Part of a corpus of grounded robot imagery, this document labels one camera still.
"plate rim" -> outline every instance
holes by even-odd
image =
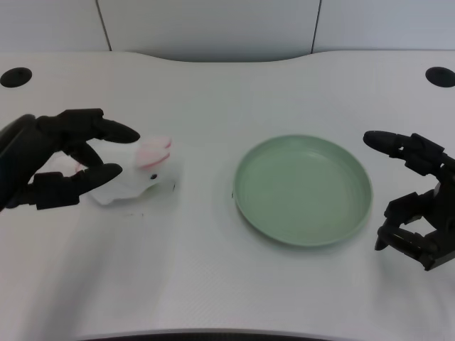
[[[367,178],[367,181],[368,181],[368,189],[369,189],[369,192],[370,192],[370,196],[369,196],[370,202],[369,202],[368,207],[367,207],[367,209],[365,211],[365,214],[363,215],[363,217],[359,221],[359,223],[355,226],[355,228],[353,228],[351,231],[349,231],[348,233],[344,234],[343,236],[337,237],[337,238],[331,239],[330,241],[325,241],[325,242],[313,242],[313,243],[309,242],[309,243],[305,243],[305,244],[303,244],[303,243],[293,243],[293,242],[290,242],[289,240],[285,240],[285,239],[282,239],[280,237],[272,236],[270,233],[267,233],[267,232],[263,231],[262,229],[260,229],[259,227],[257,227],[251,221],[251,219],[249,219],[247,217],[247,215],[245,214],[244,210],[240,206],[239,199],[238,199],[238,194],[237,194],[236,183],[237,183],[237,179],[238,179],[238,176],[239,176],[240,169],[241,169],[243,163],[248,158],[248,156],[250,156],[250,154],[254,153],[258,148],[260,148],[264,144],[269,143],[270,141],[273,141],[275,139],[283,139],[283,138],[291,138],[291,137],[311,138],[311,139],[317,139],[317,140],[320,140],[320,141],[323,141],[323,142],[328,142],[330,144],[333,144],[334,146],[340,148],[341,150],[345,151],[349,156],[351,156],[359,164],[361,170],[365,174],[365,176]],[[372,211],[372,207],[373,207],[373,198],[374,198],[373,185],[371,183],[370,176],[368,175],[368,172],[366,171],[365,166],[358,160],[358,158],[356,158],[350,151],[348,151],[344,147],[340,146],[339,144],[336,144],[336,143],[334,143],[334,142],[332,142],[330,140],[327,140],[327,139],[322,139],[319,136],[307,135],[307,134],[288,134],[288,135],[275,136],[275,137],[272,137],[270,139],[266,139],[263,142],[260,142],[260,143],[256,144],[255,146],[253,146],[251,149],[249,149],[248,152],[240,159],[240,162],[237,165],[237,169],[235,171],[235,176],[234,176],[234,183],[233,183],[233,191],[232,192],[233,192],[233,195],[234,195],[234,200],[235,200],[235,204],[236,204],[237,208],[239,209],[239,211],[242,214],[242,216],[248,221],[248,223],[251,226],[253,226],[257,231],[261,232],[262,234],[268,236],[269,238],[271,238],[273,240],[276,240],[276,241],[284,243],[284,244],[296,246],[296,247],[322,247],[322,246],[325,246],[325,245],[342,242],[343,240],[347,240],[348,238],[352,237],[354,234],[359,232],[362,228],[364,228],[367,225],[368,220],[370,219],[370,216],[371,216],[371,211]]]

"rabbit ear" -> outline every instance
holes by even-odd
[[[156,166],[169,157],[170,153],[164,148],[141,146],[136,152],[136,167],[148,168]]]
[[[171,143],[171,138],[167,136],[149,137],[141,140],[141,146],[148,148],[169,148]]]

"robotic hand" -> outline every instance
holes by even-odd
[[[432,174],[439,181],[434,190],[425,194],[414,192],[389,203],[375,249],[383,250],[390,245],[416,259],[426,271],[455,258],[455,160],[443,153],[444,148],[417,134],[408,137],[367,131],[363,141],[391,158],[405,160],[405,166],[414,172]],[[423,237],[400,228],[401,224],[422,217],[436,231]]]
[[[101,109],[65,110],[56,117],[27,114],[1,130],[0,211],[22,204],[36,205],[38,210],[76,205],[80,195],[119,175],[122,167],[103,164],[86,141],[128,144],[140,135],[102,116]],[[71,177],[63,177],[62,173],[35,174],[58,151],[87,169]],[[28,184],[34,174],[33,183]]]

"stuffed bunny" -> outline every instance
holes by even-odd
[[[100,141],[92,147],[104,163],[117,163],[123,168],[116,178],[90,192],[96,201],[107,205],[116,199],[138,197],[160,181],[160,170],[170,156],[171,139],[151,137],[133,144]]]

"white table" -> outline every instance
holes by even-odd
[[[100,107],[143,135],[173,137],[172,172],[136,202],[0,216],[4,341],[222,328],[332,340],[453,340],[455,261],[425,272],[374,251],[389,201],[435,186],[369,149],[367,130],[418,132],[455,155],[455,88],[429,67],[455,52],[334,52],[273,63],[180,63],[133,53],[1,54],[0,126],[24,113]],[[281,134],[311,134],[352,152],[374,190],[368,226],[320,249],[275,243],[231,198],[240,158]],[[430,231],[425,221],[414,231]]]

